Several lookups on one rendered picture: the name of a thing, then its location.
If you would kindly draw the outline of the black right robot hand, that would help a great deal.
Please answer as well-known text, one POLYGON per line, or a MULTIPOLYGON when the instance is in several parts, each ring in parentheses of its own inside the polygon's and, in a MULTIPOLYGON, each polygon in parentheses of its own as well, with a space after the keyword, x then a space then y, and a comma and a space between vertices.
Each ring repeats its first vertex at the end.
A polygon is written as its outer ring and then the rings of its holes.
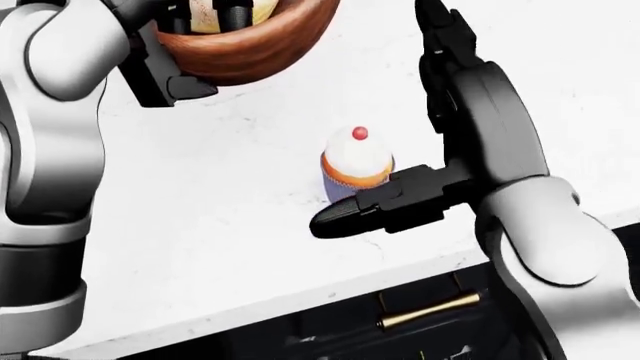
POLYGON ((476 54, 476 35, 441 0, 415 0, 424 53, 419 73, 430 122, 443 137, 445 166, 418 165, 318 212, 309 230, 337 239, 375 230, 399 233, 477 206, 497 188, 549 173, 532 119, 495 62, 476 54))

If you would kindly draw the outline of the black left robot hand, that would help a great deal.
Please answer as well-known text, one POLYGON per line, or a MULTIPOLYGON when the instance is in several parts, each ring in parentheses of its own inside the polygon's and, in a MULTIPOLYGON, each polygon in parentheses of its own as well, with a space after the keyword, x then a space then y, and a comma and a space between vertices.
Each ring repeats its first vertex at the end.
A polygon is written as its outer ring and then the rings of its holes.
POLYGON ((208 98, 218 88, 204 77, 186 74, 156 32, 195 35, 193 0, 103 0, 128 35, 130 53, 119 70, 141 107, 173 107, 178 101, 208 98))

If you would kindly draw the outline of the brown wooden bowl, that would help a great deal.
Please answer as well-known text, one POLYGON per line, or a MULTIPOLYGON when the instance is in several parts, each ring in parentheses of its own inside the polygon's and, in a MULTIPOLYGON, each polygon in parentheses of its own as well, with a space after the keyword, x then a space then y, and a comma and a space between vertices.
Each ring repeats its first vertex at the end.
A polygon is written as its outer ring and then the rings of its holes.
POLYGON ((181 71, 217 86, 239 86, 278 74, 305 56, 339 4, 340 0, 279 0, 268 20, 234 32, 155 33, 181 71))

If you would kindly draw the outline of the white frosted cherry cupcake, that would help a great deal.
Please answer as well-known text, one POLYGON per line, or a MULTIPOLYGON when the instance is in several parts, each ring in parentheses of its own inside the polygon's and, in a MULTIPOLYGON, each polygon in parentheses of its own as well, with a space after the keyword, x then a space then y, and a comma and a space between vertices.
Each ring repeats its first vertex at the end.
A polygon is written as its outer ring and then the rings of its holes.
POLYGON ((325 194, 330 203, 387 182, 395 159, 381 137, 363 125, 332 134, 320 156, 325 194))

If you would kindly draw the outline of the dark cabinet drawer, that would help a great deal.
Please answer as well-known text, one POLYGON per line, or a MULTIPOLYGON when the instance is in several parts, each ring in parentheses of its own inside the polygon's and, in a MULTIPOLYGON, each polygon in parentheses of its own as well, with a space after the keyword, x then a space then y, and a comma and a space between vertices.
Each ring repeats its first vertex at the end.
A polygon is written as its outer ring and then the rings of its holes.
POLYGON ((534 360, 487 264, 116 360, 534 360))

